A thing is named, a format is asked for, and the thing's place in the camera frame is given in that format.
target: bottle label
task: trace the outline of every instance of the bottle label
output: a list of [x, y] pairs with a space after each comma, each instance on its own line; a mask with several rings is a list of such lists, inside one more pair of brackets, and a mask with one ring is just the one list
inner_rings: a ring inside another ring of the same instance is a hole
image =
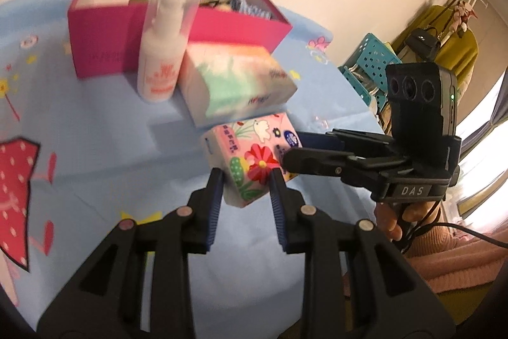
[[155, 99], [171, 96], [178, 79], [177, 60], [161, 60], [142, 55], [144, 60], [143, 94]]

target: blue tablecloth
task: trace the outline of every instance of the blue tablecloth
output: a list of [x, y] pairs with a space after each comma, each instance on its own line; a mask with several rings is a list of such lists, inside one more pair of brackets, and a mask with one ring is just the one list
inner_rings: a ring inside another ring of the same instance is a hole
[[[41, 146], [27, 217], [28, 271], [4, 257], [9, 272], [0, 276], [14, 282], [13, 300], [34, 328], [122, 217], [162, 217], [186, 204], [209, 173], [198, 142], [202, 131], [193, 127], [178, 91], [167, 103], [149, 105], [135, 91], [135, 74], [77, 80], [68, 44], [69, 2], [0, 5], [0, 141], [21, 136]], [[283, 12], [294, 29], [274, 56], [298, 85], [286, 106], [294, 127], [380, 132], [324, 54], [331, 34]], [[373, 202], [363, 189], [311, 176], [289, 185], [335, 219], [373, 219]], [[5, 225], [0, 217], [0, 228]], [[268, 196], [245, 209], [223, 203], [211, 252], [190, 257], [197, 337], [277, 337], [299, 318], [303, 265], [302, 256], [281, 250]]]

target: white lotion bottle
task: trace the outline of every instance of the white lotion bottle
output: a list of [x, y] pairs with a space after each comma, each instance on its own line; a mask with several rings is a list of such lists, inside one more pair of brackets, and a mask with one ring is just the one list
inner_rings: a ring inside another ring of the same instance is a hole
[[139, 50], [138, 93], [161, 103], [175, 91], [198, 0], [150, 0]]

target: pink sweater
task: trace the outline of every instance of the pink sweater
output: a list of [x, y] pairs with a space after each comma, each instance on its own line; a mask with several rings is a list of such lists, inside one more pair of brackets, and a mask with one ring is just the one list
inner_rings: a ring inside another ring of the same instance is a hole
[[[508, 242], [508, 223], [489, 236]], [[434, 227], [415, 239], [406, 257], [433, 292], [441, 293], [494, 281], [508, 249], [477, 238], [453, 237], [448, 228]]]

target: tissue pack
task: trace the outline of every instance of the tissue pack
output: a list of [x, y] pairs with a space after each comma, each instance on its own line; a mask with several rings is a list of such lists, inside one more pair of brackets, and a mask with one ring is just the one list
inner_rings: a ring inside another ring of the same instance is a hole
[[178, 77], [196, 127], [280, 111], [297, 87], [263, 46], [194, 43]]
[[[218, 125], [202, 144], [210, 167], [225, 172], [224, 200], [245, 207], [268, 193], [268, 177], [282, 169], [282, 158], [300, 140], [285, 113]], [[282, 169], [284, 180], [295, 175]]]

